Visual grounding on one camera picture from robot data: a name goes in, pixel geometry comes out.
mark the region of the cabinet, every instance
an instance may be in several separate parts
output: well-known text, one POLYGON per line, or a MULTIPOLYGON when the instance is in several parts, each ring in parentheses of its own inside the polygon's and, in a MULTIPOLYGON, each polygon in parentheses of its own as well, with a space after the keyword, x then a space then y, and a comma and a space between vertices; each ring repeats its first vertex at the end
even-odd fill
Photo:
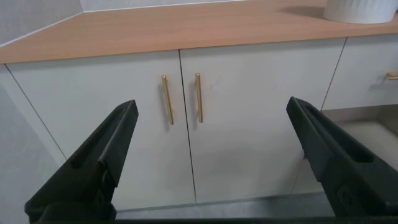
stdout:
POLYGON ((113 197, 117 210, 195 203, 178 51, 8 67, 66 157, 117 105, 136 100, 139 119, 113 197))
POLYGON ((287 102, 295 96, 322 107, 344 42, 180 51, 197 202, 292 192, 303 151, 285 112, 287 102))
POLYGON ((398 103, 398 34, 349 37, 323 110, 398 103))

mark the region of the white bowl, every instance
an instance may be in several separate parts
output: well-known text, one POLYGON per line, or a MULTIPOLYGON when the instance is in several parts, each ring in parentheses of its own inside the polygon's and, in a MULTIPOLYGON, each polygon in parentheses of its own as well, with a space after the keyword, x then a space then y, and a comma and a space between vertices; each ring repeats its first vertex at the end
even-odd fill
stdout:
POLYGON ((377 24, 394 18, 398 0, 328 0, 325 19, 356 24, 377 24))

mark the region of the countertop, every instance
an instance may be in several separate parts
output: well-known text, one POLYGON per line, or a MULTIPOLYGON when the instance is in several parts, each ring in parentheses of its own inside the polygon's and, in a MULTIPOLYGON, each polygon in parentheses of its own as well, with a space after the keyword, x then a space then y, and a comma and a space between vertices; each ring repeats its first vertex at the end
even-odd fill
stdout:
POLYGON ((322 18, 326 0, 250 0, 84 12, 0 47, 0 63, 398 33, 322 18))

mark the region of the drawer handle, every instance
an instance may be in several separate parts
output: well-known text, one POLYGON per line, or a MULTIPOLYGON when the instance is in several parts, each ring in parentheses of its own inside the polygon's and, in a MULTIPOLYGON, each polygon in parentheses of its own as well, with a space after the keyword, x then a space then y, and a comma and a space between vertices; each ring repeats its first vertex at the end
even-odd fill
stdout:
POLYGON ((203 123, 203 107, 201 104, 201 83, 200 83, 200 73, 195 74, 197 83, 197 97, 198 97, 198 115, 199 123, 203 123))
POLYGON ((394 72, 389 72, 386 75, 386 80, 398 80, 398 74, 394 72))
POLYGON ((168 82, 169 81, 167 80, 167 77, 165 75, 162 75, 163 91, 164 91, 164 97, 166 99, 167 112, 169 113, 169 121, 170 125, 174 125, 173 109, 172 109, 172 103, 170 101, 168 82))

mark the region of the drawer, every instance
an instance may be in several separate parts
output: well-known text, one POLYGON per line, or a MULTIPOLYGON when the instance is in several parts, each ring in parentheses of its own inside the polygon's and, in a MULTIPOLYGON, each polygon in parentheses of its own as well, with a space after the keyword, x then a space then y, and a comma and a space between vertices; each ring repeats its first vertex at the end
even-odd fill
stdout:
POLYGON ((332 79, 324 110, 398 103, 398 35, 350 37, 332 79))
POLYGON ((398 170, 398 104, 324 110, 323 113, 398 170))

